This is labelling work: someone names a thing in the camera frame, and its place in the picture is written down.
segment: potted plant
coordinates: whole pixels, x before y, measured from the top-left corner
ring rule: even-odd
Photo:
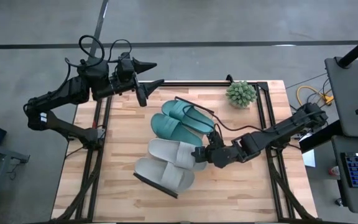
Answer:
[[[256,100],[256,90],[245,81],[232,83],[226,90],[230,104],[236,108],[244,109]]]

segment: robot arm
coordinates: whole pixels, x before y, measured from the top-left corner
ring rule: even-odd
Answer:
[[[268,146],[285,147],[291,136],[304,128],[322,127],[327,118],[316,103],[307,103],[275,126],[233,139],[231,146],[225,146],[221,136],[214,131],[208,134],[209,145],[197,147],[192,155],[196,162],[208,161],[219,168],[233,162],[246,162],[257,157]]]
[[[78,138],[85,148],[91,148],[97,147],[104,129],[77,127],[58,119],[51,110],[69,103],[74,105],[86,103],[91,92],[94,100],[100,100],[107,96],[122,95],[129,90],[136,91],[139,104],[146,106],[149,95],[164,80],[139,84],[137,74],[150,70],[157,64],[131,59],[129,52],[122,53],[117,60],[113,61],[90,57],[87,61],[82,59],[80,62],[80,65],[72,65],[67,61],[68,73],[70,73],[70,66],[74,66],[77,68],[78,76],[65,80],[55,91],[31,98],[23,106],[23,110],[29,119],[27,125],[30,129],[37,131],[52,129],[67,139]],[[109,63],[117,63],[111,75],[109,75]]]

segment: slide sandal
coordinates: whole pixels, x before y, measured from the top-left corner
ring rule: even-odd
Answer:
[[[194,109],[194,106],[189,106],[185,108],[185,112],[188,115],[186,116],[185,113],[183,112],[183,108],[188,105],[191,104],[181,100],[170,100],[162,105],[162,113],[170,116],[171,118],[178,119],[183,123],[183,125],[188,126],[200,133],[203,134],[210,133],[212,131],[211,127],[203,123],[200,123],[194,119],[191,119],[188,116],[198,119],[204,123],[207,123],[210,126],[214,126],[214,122],[208,117],[206,117],[205,115],[203,115],[202,113],[200,113],[198,110]]]
[[[174,192],[183,192],[191,187],[195,175],[192,171],[175,167],[170,162],[140,158],[135,163],[135,172],[150,181]]]
[[[149,142],[149,153],[177,167],[201,171],[205,169],[207,162],[196,162],[196,159],[191,155],[195,151],[195,147],[185,142],[153,139]]]
[[[157,137],[173,141],[182,141],[202,146],[202,140],[187,130],[180,121],[164,114],[155,114],[151,119],[153,132]]]

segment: concrete floor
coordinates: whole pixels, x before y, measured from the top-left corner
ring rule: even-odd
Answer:
[[[93,34],[102,0],[0,0],[0,44],[75,44]],[[133,49],[138,60],[158,66],[141,80],[284,80],[291,86],[325,72],[324,59],[341,56],[354,46],[269,46],[268,41],[358,40],[358,0],[110,0],[102,42],[267,41],[258,47],[184,47]],[[115,55],[122,49],[115,50]],[[0,50],[0,127],[8,131],[5,146],[31,154],[17,177],[0,195],[0,223],[29,223],[50,218],[67,142],[53,131],[27,128],[22,105],[56,89],[67,72],[63,59],[85,58],[79,49]],[[320,89],[326,75],[302,85]],[[293,86],[287,90],[299,106]],[[306,101],[308,90],[301,92]],[[337,120],[335,105],[325,106],[329,122]],[[56,110],[72,122],[75,106]],[[326,167],[332,149],[316,153],[318,168],[308,169],[319,217],[358,223],[358,214],[339,208],[335,180]]]

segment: black desk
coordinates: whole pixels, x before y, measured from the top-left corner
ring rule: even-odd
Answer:
[[[350,188],[345,174],[345,164],[341,161],[342,152],[358,152],[358,138],[347,138],[343,136],[333,136],[332,144],[336,162],[341,173],[338,181],[339,191],[341,192],[344,206],[349,207],[352,212],[358,213],[358,188]]]
[[[300,142],[303,152],[330,141],[333,135],[358,137],[358,60],[347,69],[338,66],[335,58],[327,58],[325,64],[339,120]]]

